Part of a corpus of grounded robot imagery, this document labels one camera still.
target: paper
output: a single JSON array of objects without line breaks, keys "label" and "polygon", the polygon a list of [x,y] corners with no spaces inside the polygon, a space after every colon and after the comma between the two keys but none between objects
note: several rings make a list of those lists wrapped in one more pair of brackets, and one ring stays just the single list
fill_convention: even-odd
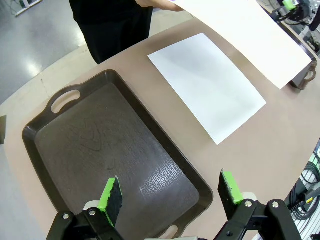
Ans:
[{"label": "paper", "polygon": [[255,0],[175,0],[238,49],[279,89],[310,62]]},{"label": "paper", "polygon": [[266,104],[243,73],[203,33],[149,58],[217,145]]}]

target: tabletop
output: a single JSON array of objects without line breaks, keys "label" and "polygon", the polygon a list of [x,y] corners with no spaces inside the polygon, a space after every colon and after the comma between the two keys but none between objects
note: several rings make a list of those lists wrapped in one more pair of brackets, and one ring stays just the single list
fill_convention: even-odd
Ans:
[{"label": "tabletop", "polygon": [[[149,54],[199,33],[204,33],[231,59],[266,101],[257,114],[219,145],[213,142],[148,59]],[[213,190],[212,205],[188,226],[184,236],[213,239],[226,222],[218,194],[222,169],[233,173],[241,191],[255,193],[263,204],[272,199],[284,199],[304,169],[320,136],[318,76],[304,91],[297,91],[289,85],[279,90],[238,50],[197,19],[119,53],[71,85],[83,83],[108,69],[119,73]],[[4,144],[7,159],[28,206],[45,233],[49,231],[57,212],[29,159],[22,141],[22,130],[45,108],[47,102],[21,119],[21,123],[7,133]]]}]

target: brown tray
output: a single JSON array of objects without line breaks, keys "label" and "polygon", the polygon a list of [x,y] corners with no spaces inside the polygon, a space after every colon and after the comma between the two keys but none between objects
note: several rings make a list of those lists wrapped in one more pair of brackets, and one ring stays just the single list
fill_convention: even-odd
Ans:
[{"label": "brown tray", "polygon": [[[53,113],[53,104],[74,90],[80,97]],[[124,239],[158,237],[170,226],[179,237],[213,201],[209,186],[113,70],[60,90],[22,138],[58,211],[80,213],[117,175],[123,204],[116,228]]]}]

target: tray handle hole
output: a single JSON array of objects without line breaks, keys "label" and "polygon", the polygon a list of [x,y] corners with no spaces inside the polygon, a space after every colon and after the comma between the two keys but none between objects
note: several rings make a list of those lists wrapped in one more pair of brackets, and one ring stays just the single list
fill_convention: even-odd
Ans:
[{"label": "tray handle hole", "polygon": [[51,106],[51,111],[55,114],[59,113],[60,110],[67,105],[69,102],[80,98],[80,92],[78,90],[69,91],[60,96]]},{"label": "tray handle hole", "polygon": [[161,235],[160,239],[172,239],[176,233],[178,232],[178,227],[175,225],[172,225],[168,228],[167,231],[165,231],[164,234]]}]

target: white metal leg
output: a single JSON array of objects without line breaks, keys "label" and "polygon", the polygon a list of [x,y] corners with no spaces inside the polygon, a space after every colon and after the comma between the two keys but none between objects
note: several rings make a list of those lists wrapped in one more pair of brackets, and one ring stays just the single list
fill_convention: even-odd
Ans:
[{"label": "white metal leg", "polygon": [[20,14],[24,13],[25,11],[27,11],[29,8],[32,8],[34,5],[37,5],[38,3],[41,3],[41,2],[42,2],[42,0],[37,0],[37,1],[29,4],[29,3],[28,3],[28,0],[22,0],[22,1],[23,1],[24,5],[25,5],[25,8],[22,9],[21,11],[18,11],[18,12],[15,14],[16,17],[19,16]]}]

